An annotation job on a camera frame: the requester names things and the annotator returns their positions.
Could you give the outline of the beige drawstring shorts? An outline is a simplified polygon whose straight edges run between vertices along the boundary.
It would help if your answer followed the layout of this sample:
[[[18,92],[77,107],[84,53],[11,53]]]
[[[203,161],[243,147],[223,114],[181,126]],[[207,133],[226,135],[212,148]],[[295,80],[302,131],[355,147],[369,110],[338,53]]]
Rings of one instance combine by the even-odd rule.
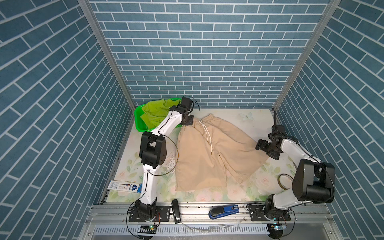
[[[178,136],[176,190],[226,187],[227,173],[243,183],[269,158],[256,145],[244,131],[212,114],[195,119]]]

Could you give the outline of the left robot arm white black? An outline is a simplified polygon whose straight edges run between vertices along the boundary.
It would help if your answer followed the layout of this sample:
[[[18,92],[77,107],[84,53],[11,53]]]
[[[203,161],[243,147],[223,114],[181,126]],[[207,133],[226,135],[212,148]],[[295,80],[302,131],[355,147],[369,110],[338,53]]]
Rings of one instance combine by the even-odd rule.
[[[143,186],[135,207],[143,219],[151,220],[156,216],[156,177],[162,176],[159,171],[167,158],[167,140],[177,126],[193,123],[194,106],[191,98],[182,97],[177,105],[166,107],[164,119],[155,128],[150,127],[142,133],[139,157],[143,164]]]

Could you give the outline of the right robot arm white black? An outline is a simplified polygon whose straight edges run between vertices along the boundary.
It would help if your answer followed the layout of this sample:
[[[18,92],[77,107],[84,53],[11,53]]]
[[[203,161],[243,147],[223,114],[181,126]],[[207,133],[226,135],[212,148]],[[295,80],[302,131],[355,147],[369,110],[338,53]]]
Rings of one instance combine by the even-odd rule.
[[[265,202],[265,213],[288,212],[303,204],[331,203],[335,197],[335,167],[322,162],[302,147],[299,140],[288,136],[285,127],[274,124],[269,140],[258,140],[256,150],[261,150],[278,160],[286,154],[296,168],[292,186],[284,192],[270,195]]]

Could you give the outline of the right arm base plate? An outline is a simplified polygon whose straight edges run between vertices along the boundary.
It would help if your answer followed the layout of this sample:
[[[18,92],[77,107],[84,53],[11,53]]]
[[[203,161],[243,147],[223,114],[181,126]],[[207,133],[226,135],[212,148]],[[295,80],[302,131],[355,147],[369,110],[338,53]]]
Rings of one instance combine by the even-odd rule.
[[[252,222],[262,222],[262,221],[290,221],[291,216],[288,211],[279,210],[279,209],[269,209],[265,205],[253,204],[247,205],[246,209],[250,213],[250,218]]]

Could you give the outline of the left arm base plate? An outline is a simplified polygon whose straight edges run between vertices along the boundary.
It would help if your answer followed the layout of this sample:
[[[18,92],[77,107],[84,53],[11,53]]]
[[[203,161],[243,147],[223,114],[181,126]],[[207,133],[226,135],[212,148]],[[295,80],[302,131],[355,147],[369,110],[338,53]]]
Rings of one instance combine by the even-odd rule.
[[[136,206],[130,208],[128,213],[128,221],[130,223],[144,223],[160,221],[169,222],[171,215],[171,206],[156,206],[148,211],[139,210]]]

